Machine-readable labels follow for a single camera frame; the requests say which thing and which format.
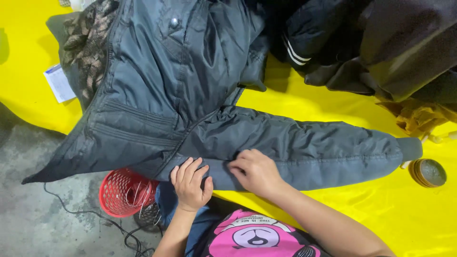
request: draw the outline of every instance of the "yellow table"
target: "yellow table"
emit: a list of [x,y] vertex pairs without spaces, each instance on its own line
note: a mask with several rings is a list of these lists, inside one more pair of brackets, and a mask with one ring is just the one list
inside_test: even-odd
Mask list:
[[[81,116],[78,100],[58,104],[43,72],[58,63],[58,44],[45,26],[51,15],[71,11],[57,1],[43,4],[6,1],[0,11],[0,30],[9,41],[6,62],[0,49],[0,102],[22,119],[47,129],[69,133]],[[287,65],[269,59],[267,92],[245,90],[238,105],[307,121],[345,121],[378,129],[396,137],[405,135],[394,117],[373,104],[373,98],[303,84]],[[446,124],[436,131],[457,130]],[[305,192],[360,221],[379,235],[399,257],[457,256],[457,142],[424,144],[424,157],[440,162],[448,182],[438,188],[419,186],[406,170],[357,185]],[[283,211],[250,193],[215,191],[214,195],[237,202],[276,219],[297,224]]]

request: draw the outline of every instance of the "white stripe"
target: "white stripe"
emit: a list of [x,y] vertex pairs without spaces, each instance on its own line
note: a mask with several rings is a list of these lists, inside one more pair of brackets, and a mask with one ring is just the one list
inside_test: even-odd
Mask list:
[[299,60],[301,61],[309,61],[311,60],[311,58],[303,58],[303,57],[300,57],[298,56],[294,51],[293,51],[293,48],[292,48],[292,45],[290,45],[290,42],[289,42],[289,39],[287,39],[286,35],[283,34],[282,36],[282,40],[284,42],[284,46],[287,48],[287,52],[289,53],[289,56],[291,57],[291,59],[298,65],[305,65],[306,63],[303,63],[303,62],[300,62]]

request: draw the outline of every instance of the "wire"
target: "wire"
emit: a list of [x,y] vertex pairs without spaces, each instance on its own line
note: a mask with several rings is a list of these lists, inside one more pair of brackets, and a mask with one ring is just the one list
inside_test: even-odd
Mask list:
[[[92,213],[92,214],[97,215],[99,218],[104,219],[104,220],[110,222],[111,224],[115,225],[115,226],[121,231],[121,233],[122,233],[123,235],[126,235],[125,238],[124,238],[124,245],[127,246],[128,248],[130,248],[130,249],[132,249],[132,250],[135,251],[135,257],[141,257],[141,256],[143,256],[143,257],[151,257],[152,253],[154,253],[155,248],[153,248],[153,247],[151,247],[151,248],[146,248],[146,249],[143,250],[143,249],[142,249],[143,246],[141,245],[140,240],[138,240],[138,238],[135,237],[135,236],[133,235],[133,233],[135,233],[136,231],[138,231],[138,230],[140,230],[140,229],[142,229],[142,228],[144,228],[144,227],[148,227],[148,226],[154,225],[154,224],[143,225],[143,226],[140,226],[140,227],[138,227],[138,228],[132,230],[131,232],[127,232],[127,231],[125,231],[118,223],[116,223],[115,221],[112,221],[112,220],[110,220],[109,218],[106,218],[106,217],[104,217],[103,215],[101,215],[101,214],[99,214],[99,213],[97,213],[97,212],[95,212],[95,211],[70,211],[70,210],[68,210],[67,207],[66,207],[66,205],[65,205],[65,203],[64,203],[64,201],[62,200],[62,198],[61,198],[58,194],[53,193],[53,192],[50,192],[50,191],[48,191],[48,190],[46,189],[46,183],[43,184],[43,189],[44,189],[44,191],[45,191],[46,193],[51,194],[51,195],[57,197],[57,199],[58,199],[58,200],[60,201],[60,203],[62,204],[62,208],[63,208],[66,212],[71,213],[71,214],[86,214],[86,213]],[[161,227],[160,227],[160,226],[157,226],[157,227],[158,227],[158,229],[159,229],[159,231],[160,231],[161,236],[163,236],[164,234],[163,234],[163,231],[162,231]],[[131,238],[133,238],[133,239],[135,240],[136,247],[133,247],[133,246],[131,246],[131,245],[128,244],[127,239],[128,239],[129,237],[131,237]],[[153,252],[152,252],[151,254],[149,254],[149,255],[146,255],[146,253],[149,252],[149,251],[153,251]]]

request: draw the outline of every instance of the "hand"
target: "hand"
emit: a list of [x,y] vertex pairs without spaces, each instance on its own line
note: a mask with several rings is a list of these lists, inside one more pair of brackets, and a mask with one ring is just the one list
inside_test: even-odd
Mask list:
[[242,151],[228,168],[246,190],[266,199],[288,185],[275,162],[256,149]]
[[193,161],[192,157],[190,157],[181,167],[175,166],[171,171],[171,183],[175,186],[176,194],[178,195],[179,209],[197,212],[211,199],[213,178],[208,177],[206,179],[203,191],[200,188],[203,175],[209,169],[209,166],[205,165],[196,171],[201,163],[201,158]]

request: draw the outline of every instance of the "paper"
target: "paper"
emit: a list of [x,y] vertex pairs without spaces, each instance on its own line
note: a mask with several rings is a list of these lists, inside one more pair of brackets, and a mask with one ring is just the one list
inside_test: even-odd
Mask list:
[[76,97],[60,64],[51,67],[43,74],[51,86],[57,102],[61,103]]

